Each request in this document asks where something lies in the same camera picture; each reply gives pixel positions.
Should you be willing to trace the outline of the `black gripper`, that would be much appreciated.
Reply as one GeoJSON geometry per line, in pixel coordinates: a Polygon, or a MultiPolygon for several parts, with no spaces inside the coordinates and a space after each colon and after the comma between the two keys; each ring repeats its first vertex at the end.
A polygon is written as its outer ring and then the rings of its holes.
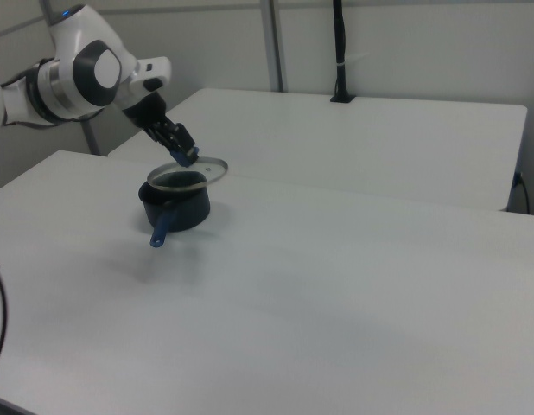
{"type": "Polygon", "coordinates": [[[166,120],[166,102],[158,92],[151,93],[122,113],[140,130],[168,151],[194,151],[195,141],[186,127],[166,120]]]}

